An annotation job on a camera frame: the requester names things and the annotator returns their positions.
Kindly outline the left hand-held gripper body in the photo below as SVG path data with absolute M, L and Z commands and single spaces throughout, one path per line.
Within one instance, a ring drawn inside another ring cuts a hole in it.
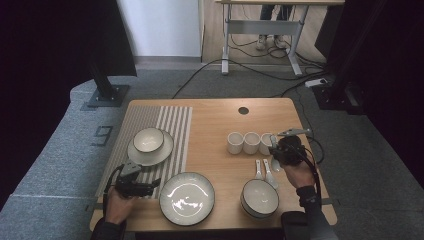
M 146 188 L 143 184 L 137 183 L 141 167 L 129 160 L 126 162 L 115 181 L 115 189 L 124 197 L 143 197 L 147 194 Z

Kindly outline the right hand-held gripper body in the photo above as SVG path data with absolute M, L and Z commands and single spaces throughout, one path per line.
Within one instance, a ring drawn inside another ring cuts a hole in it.
M 297 166 L 301 162 L 311 165 L 299 135 L 309 133 L 309 129 L 288 129 L 278 133 L 281 139 L 278 141 L 278 149 L 281 151 L 279 162 L 282 165 Z

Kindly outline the white plate black rim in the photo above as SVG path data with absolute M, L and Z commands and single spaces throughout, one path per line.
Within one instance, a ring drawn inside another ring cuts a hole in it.
M 153 166 L 166 160 L 171 155 L 174 141 L 168 132 L 161 131 L 164 135 L 164 143 L 158 150 L 150 153 L 138 151 L 133 145 L 133 137 L 127 148 L 128 158 L 141 166 Z
M 215 190 L 211 182 L 201 174 L 184 172 L 173 176 L 163 186 L 160 200 L 174 199 L 178 197 L 189 197 L 195 200 L 214 200 Z
M 192 226 L 205 220 L 214 207 L 215 201 L 195 200 L 189 197 L 160 200 L 162 214 L 171 223 L 179 226 Z

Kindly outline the white bowl black rim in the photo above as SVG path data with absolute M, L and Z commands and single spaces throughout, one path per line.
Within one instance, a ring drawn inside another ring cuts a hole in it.
M 241 206 L 247 215 L 256 219 L 268 218 L 278 209 L 276 204 L 268 204 L 266 202 L 248 203 L 242 201 Z
M 279 207 L 279 196 L 267 182 L 259 179 L 248 181 L 240 196 L 243 209 L 256 218 L 271 216 Z
M 157 128 L 146 128 L 140 130 L 133 138 L 134 147 L 143 153 L 158 150 L 164 143 L 164 135 Z

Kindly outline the person's left hand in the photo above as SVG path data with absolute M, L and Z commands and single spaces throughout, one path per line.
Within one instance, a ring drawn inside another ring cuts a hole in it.
M 108 192 L 105 221 L 120 225 L 132 212 L 136 201 L 135 197 L 125 198 L 114 187 L 111 187 Z

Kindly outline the person's right hand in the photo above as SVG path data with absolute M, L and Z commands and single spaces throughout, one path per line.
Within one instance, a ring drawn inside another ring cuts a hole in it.
M 305 162 L 301 162 L 296 166 L 287 165 L 283 169 L 287 179 L 296 189 L 315 184 L 313 174 Z

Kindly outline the white ribbed cup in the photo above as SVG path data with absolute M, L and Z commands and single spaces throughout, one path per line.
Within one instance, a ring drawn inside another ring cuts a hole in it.
M 244 136 L 239 132 L 231 132 L 227 136 L 227 150 L 231 154 L 239 154 L 243 149 Z
M 260 146 L 259 146 L 259 151 L 261 154 L 265 156 L 270 155 L 269 148 L 272 146 L 272 141 L 271 141 L 272 137 L 273 137 L 272 133 L 264 133 L 261 135 Z
M 246 154 L 255 154 L 260 145 L 260 136 L 255 132 L 248 132 L 244 135 L 243 151 Z

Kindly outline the striped woven placemat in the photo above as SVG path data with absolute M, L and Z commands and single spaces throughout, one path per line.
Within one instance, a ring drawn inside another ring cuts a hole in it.
M 192 119 L 191 107 L 179 106 L 130 106 L 127 109 L 120 132 L 106 164 L 96 196 L 103 194 L 112 171 L 128 160 L 127 147 L 142 129 L 155 127 L 166 131 L 173 139 L 173 150 L 161 163 L 144 167 L 138 181 L 150 183 L 161 179 L 152 198 L 157 199 L 163 185 L 174 175 L 185 171 Z

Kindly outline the black metal stand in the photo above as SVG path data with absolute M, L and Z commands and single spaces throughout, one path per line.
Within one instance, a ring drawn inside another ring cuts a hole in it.
M 95 111 L 99 107 L 120 107 L 129 90 L 128 85 L 113 85 L 95 62 L 89 65 L 90 73 L 96 84 L 96 90 L 81 111 Z
M 325 26 L 338 23 L 325 66 L 328 84 L 313 87 L 322 110 L 346 111 L 362 115 L 363 93 L 354 77 L 363 44 L 386 5 L 387 0 L 345 0 L 343 6 L 330 6 Z

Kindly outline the black padded object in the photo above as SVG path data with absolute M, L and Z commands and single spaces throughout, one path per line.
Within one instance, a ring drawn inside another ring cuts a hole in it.
M 288 211 L 281 215 L 284 240 L 309 240 L 307 217 L 301 211 Z

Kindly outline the white power strip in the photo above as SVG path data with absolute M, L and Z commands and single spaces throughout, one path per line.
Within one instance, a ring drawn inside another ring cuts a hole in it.
M 327 83 L 328 81 L 325 78 L 320 78 L 320 79 L 306 81 L 305 87 L 310 88 L 313 86 L 318 86 L 318 85 L 327 84 Z

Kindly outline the white-framed background desk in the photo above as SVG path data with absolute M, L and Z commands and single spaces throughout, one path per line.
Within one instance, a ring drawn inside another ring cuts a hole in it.
M 286 51 L 292 70 L 296 76 L 302 71 L 296 58 L 296 49 L 305 24 L 310 6 L 342 6 L 345 0 L 214 0 L 224 7 L 224 46 L 221 59 L 221 73 L 229 73 L 229 35 L 230 34 L 270 34 L 292 36 L 290 48 Z M 302 9 L 298 21 L 237 20 L 231 17 L 233 5 L 292 5 Z

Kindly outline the black curtain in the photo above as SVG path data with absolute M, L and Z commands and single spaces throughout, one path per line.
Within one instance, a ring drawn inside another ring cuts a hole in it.
M 0 0 L 0 210 L 73 87 L 136 70 L 118 0 Z
M 319 31 L 328 59 L 338 23 Z M 424 188 L 424 0 L 387 0 L 354 67 L 367 115 Z

